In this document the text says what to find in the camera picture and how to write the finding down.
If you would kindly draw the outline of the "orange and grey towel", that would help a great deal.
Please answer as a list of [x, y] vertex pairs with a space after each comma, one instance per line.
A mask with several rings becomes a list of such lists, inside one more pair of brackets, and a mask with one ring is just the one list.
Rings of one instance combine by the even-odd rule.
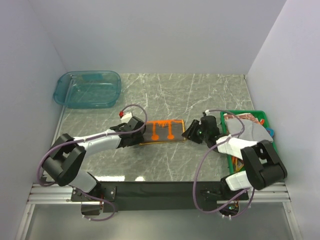
[[146, 123], [140, 145], [184, 142], [185, 130], [183, 119], [151, 120]]

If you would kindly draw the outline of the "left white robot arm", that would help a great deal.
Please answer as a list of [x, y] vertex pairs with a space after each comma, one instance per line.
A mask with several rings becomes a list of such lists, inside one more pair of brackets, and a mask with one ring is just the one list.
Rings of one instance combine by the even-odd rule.
[[102, 198], [105, 190], [81, 165], [90, 155], [111, 149], [125, 148], [143, 142], [145, 123], [136, 116], [106, 131], [83, 137], [71, 137], [65, 133], [53, 144], [41, 160], [40, 167], [59, 186], [72, 186], [89, 201]]

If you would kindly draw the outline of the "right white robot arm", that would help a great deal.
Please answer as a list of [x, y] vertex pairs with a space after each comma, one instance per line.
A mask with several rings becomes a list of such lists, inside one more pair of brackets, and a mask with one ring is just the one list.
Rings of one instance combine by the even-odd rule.
[[200, 120], [193, 120], [182, 137], [201, 144], [205, 142], [209, 149], [243, 161], [244, 170], [225, 177], [220, 194], [226, 200], [237, 195], [238, 190], [254, 188], [264, 189], [288, 176], [287, 169], [280, 159], [273, 143], [264, 133], [256, 140], [246, 136], [253, 126], [244, 119], [235, 116], [225, 121], [230, 124], [229, 134], [223, 135], [217, 127], [216, 118], [205, 114]]

